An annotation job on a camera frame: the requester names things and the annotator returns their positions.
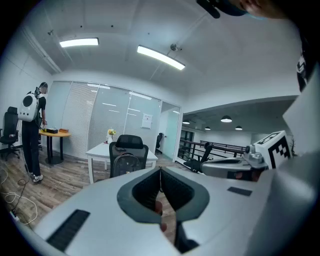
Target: black table leg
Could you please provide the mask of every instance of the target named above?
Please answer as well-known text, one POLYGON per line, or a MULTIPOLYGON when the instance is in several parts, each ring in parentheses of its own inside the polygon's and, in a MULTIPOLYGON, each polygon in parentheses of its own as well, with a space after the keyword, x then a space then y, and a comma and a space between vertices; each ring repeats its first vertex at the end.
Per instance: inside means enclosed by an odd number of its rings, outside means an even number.
POLYGON ((53 154, 52 154, 52 137, 50 136, 50 156, 51 158, 53 157, 53 154))
POLYGON ((51 154, 50 154, 50 137, 46 137, 46 153, 48 155, 48 163, 51 164, 51 154))
POLYGON ((63 137, 60 137, 60 158, 61 160, 64 159, 64 138, 63 137))

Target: black table base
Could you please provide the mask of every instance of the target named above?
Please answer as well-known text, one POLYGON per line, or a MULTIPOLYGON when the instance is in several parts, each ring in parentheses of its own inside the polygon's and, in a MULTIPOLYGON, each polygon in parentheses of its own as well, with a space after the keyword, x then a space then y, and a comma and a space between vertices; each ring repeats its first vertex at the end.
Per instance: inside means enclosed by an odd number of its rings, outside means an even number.
POLYGON ((64 161, 64 152, 63 152, 63 137, 60 137, 60 157, 53 156, 53 150, 52 150, 52 137, 47 136, 46 137, 46 152, 47 152, 47 158, 45 159, 45 162, 49 165, 57 165, 61 164, 64 161))

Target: shoe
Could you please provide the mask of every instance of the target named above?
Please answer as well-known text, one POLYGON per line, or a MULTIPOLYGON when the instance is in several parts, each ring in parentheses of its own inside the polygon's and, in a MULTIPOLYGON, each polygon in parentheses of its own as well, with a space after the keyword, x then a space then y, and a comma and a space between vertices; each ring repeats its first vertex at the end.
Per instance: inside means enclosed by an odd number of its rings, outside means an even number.
POLYGON ((33 177, 34 177, 33 182, 35 182, 35 183, 42 181, 44 178, 43 175, 39 175, 39 176, 33 175, 33 177))

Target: dome pendant light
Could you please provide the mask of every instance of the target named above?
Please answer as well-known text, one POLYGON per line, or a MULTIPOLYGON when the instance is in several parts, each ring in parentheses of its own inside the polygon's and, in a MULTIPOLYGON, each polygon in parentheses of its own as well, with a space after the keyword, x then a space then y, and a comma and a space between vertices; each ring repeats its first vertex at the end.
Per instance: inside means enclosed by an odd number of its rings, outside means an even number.
POLYGON ((221 122, 223 122, 223 123, 231 123, 231 122, 232 122, 232 119, 231 119, 230 116, 224 115, 224 116, 221 118, 221 122))

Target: white table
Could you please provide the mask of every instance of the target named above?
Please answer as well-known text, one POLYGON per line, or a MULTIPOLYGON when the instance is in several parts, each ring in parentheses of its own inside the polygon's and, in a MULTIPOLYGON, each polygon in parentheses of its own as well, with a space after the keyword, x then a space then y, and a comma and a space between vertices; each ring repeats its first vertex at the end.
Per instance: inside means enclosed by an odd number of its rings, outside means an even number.
MULTIPOLYGON (((104 159, 104 169, 107 170, 107 161, 110 161, 110 154, 109 154, 109 144, 104 144, 103 142, 94 148, 90 149, 86 152, 88 156, 88 165, 89 165, 89 178, 90 184, 94 183, 94 171, 92 169, 93 159, 104 159)), ((156 161, 158 157, 155 156, 150 150, 148 152, 148 156, 146 157, 146 163, 152 164, 152 168, 156 167, 156 161)))

